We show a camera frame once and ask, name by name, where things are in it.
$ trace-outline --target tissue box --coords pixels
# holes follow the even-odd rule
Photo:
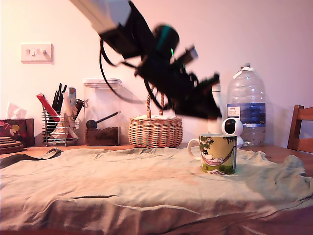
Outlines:
[[[24,147],[34,146],[34,119],[1,119],[0,136],[20,141]]]

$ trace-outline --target robotic arm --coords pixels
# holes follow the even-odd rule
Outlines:
[[[179,43],[179,35],[172,27],[162,24],[151,31],[135,5],[128,0],[70,1],[89,19],[99,34],[100,57],[103,56],[110,65],[115,66],[106,55],[103,42],[124,59],[141,57],[137,67],[122,63],[133,67],[134,75],[144,79],[149,94],[159,108],[173,109],[178,115],[205,119],[222,116],[212,94],[212,85],[219,82],[219,75],[214,74],[212,78],[199,83],[196,75],[186,72],[185,66],[198,57],[195,47],[186,49],[183,55],[171,62]],[[101,59],[100,68],[104,76]],[[168,104],[160,106],[149,83],[167,96]]]

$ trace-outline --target large water bottle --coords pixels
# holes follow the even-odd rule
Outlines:
[[[265,89],[250,63],[241,67],[227,89],[227,118],[239,118],[244,126],[244,145],[263,145],[265,140]]]

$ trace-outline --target bottle label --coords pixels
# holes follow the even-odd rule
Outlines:
[[[239,118],[245,127],[265,127],[265,103],[227,104],[227,118]]]

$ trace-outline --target coffee grounds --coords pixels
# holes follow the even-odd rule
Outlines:
[[[108,127],[103,130],[86,130],[87,146],[116,146],[119,145],[120,127]]]

